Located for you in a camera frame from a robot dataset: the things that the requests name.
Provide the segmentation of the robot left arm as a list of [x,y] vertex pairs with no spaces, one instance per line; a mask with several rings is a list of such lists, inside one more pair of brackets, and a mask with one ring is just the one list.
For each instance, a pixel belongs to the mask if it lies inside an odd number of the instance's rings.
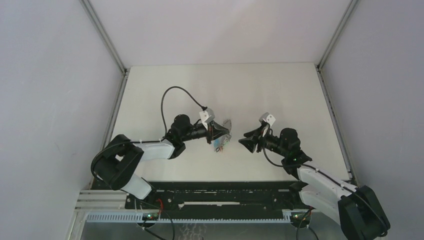
[[112,190],[123,190],[135,177],[139,163],[157,159],[175,159],[185,149],[185,142],[206,139],[208,144],[230,133],[214,120],[191,123],[186,114],[177,115],[160,140],[134,141],[117,135],[93,158],[90,171]]

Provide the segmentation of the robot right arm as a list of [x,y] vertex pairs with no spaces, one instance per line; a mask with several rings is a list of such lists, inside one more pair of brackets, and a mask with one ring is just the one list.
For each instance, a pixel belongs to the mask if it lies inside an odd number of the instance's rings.
[[280,168],[304,186],[289,194],[295,208],[307,205],[339,224],[348,240],[374,240],[388,235],[390,222],[375,192],[367,185],[356,186],[321,169],[301,149],[298,133],[284,128],[279,136],[272,134],[263,122],[238,141],[251,153],[270,151],[282,156]]

